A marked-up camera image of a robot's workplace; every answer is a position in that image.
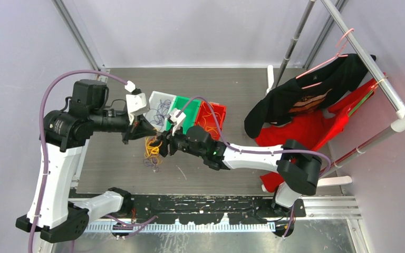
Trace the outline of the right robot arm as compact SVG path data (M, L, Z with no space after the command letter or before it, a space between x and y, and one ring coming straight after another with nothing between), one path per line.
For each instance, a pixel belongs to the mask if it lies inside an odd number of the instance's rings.
M153 142L162 157L177 151L203 160L213 170L258 169L279 174L283 183L276 187L272 211L283 217L302 195L317 192L322 159L295 140L271 147L247 147L215 140L201 126L192 126L183 133L171 130L161 133Z

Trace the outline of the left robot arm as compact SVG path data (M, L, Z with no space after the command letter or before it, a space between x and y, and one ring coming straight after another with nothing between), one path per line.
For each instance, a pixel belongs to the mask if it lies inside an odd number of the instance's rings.
M17 228L39 232L42 240L54 244L78 239L89 223L106 215L125 218L132 213L131 194L116 187L86 201L69 201L73 176L95 132L120 133L124 144L156 134L144 116L149 110L146 95L132 82L126 88L125 106L115 110L107 107L104 82L76 81L68 109L43 118L45 143L35 197L29 212L16 220Z

